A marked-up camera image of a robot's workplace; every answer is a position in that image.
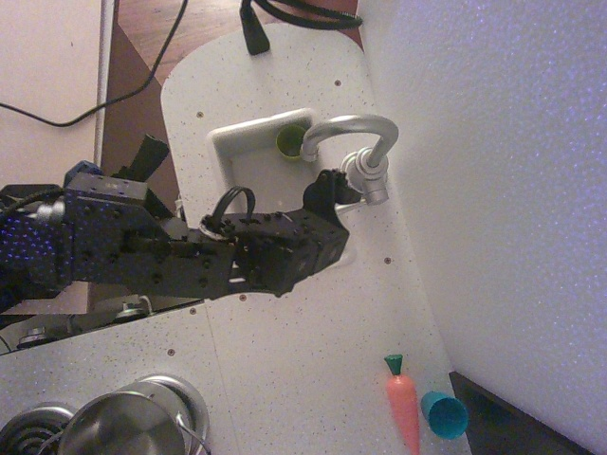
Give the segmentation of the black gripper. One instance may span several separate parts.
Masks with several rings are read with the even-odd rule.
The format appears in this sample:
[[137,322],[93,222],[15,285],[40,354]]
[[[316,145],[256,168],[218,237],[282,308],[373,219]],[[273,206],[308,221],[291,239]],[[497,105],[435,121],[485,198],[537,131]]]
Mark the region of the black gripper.
[[303,209],[231,216],[236,246],[232,286],[238,293],[289,293],[307,278],[337,263],[349,239],[336,205],[359,203],[362,194],[346,173],[323,170],[303,193]]

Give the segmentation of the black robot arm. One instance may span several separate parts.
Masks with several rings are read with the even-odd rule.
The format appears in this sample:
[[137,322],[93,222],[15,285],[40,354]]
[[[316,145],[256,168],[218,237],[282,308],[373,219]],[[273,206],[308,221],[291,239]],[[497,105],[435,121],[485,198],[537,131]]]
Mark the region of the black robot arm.
[[360,200],[344,173],[324,170],[300,209],[258,213],[253,192],[233,187],[191,228],[152,212],[150,196],[143,182],[92,173],[64,188],[2,189],[2,309],[56,298],[74,282],[198,300],[282,296],[340,259],[349,233],[336,207]]

